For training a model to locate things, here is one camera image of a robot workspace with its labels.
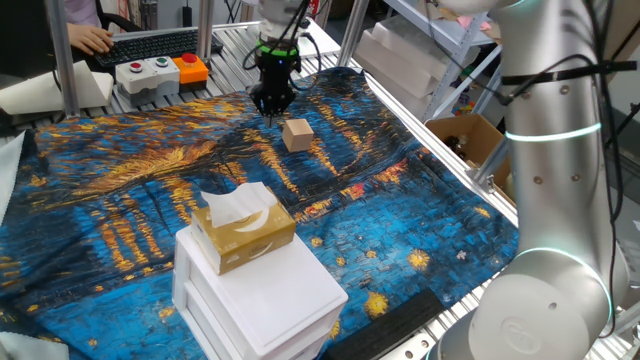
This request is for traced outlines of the person's bare hand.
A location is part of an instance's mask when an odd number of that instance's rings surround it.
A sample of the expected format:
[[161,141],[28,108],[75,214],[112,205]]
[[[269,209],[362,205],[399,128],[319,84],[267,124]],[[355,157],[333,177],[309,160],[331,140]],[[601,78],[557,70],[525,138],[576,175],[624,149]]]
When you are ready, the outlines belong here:
[[114,45],[113,34],[102,28],[68,23],[70,44],[88,55],[108,53]]

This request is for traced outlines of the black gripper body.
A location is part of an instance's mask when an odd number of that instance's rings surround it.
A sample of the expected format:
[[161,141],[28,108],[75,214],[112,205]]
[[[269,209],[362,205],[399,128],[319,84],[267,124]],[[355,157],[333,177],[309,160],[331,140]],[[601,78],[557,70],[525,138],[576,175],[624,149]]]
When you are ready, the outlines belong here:
[[296,97],[289,80],[294,70],[300,70],[300,56],[296,52],[262,52],[255,62],[260,76],[249,92],[251,100],[261,115],[264,109],[283,114]]

